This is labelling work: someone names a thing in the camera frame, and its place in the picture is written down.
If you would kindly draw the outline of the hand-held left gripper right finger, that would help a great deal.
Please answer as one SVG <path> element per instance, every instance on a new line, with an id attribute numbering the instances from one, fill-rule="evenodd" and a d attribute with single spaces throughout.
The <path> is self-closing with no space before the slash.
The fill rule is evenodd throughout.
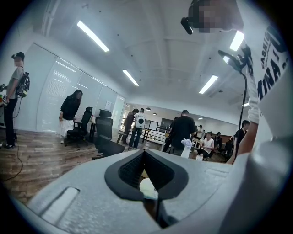
<path id="1" fill-rule="evenodd" d="M 155 233 L 219 234 L 226 208 L 217 192 L 231 167 L 144 151 L 146 174 L 158 193 Z"/>

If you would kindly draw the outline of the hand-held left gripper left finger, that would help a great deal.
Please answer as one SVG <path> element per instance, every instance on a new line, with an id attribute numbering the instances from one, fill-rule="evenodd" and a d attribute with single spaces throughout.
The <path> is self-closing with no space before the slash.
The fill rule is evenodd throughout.
<path id="1" fill-rule="evenodd" d="M 76 166 L 29 202 L 30 220 L 43 234 L 151 234 L 160 226 L 142 202 L 127 201 L 107 186 L 104 173 L 132 155 L 123 152 Z"/>

